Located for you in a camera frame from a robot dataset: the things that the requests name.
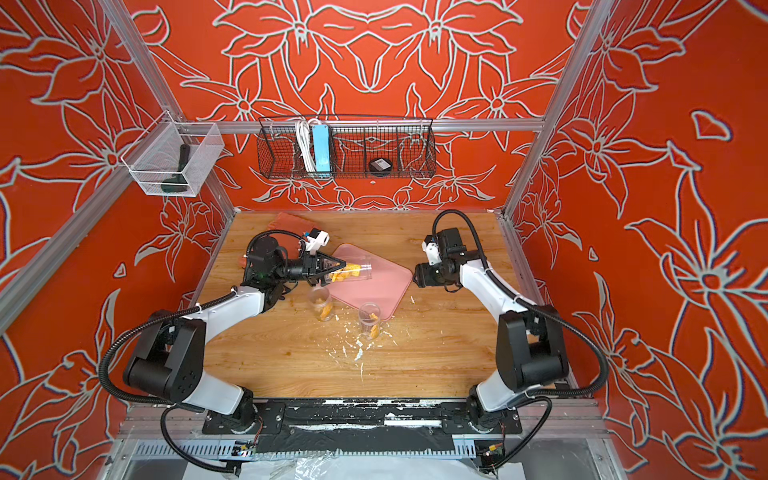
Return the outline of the clear jar with cookies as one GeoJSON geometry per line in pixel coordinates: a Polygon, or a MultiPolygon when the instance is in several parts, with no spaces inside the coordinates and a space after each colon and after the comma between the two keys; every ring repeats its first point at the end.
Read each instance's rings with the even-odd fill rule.
{"type": "Polygon", "coordinates": [[[347,260],[347,265],[339,270],[347,272],[347,279],[336,283],[349,283],[357,281],[368,281],[373,278],[373,267],[368,259],[347,260]]]}

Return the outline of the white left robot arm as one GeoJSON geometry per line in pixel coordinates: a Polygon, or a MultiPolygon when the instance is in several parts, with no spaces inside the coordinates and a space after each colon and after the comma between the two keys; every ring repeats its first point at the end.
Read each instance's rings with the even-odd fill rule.
{"type": "Polygon", "coordinates": [[[290,254],[273,229],[245,250],[242,282],[227,294],[176,312],[156,312],[120,335],[103,354],[98,379],[110,395],[131,403],[202,409],[248,423],[253,394],[206,373],[207,344],[219,334],[272,309],[299,283],[325,286],[347,263],[322,252],[327,232],[294,234],[290,254]]]}

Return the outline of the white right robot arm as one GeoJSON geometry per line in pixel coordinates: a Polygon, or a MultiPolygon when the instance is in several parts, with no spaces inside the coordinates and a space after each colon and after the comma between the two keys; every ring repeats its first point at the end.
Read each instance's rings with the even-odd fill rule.
{"type": "Polygon", "coordinates": [[[501,278],[467,214],[456,209],[438,213],[422,249],[427,261],[415,267],[413,282],[448,293],[466,290],[496,323],[495,370],[467,397],[468,414],[475,421],[527,401],[590,397],[607,384],[610,367],[601,348],[552,306],[535,303],[501,278]],[[550,384],[570,372],[566,333],[592,351],[598,375],[586,386],[551,389],[550,384]]]}

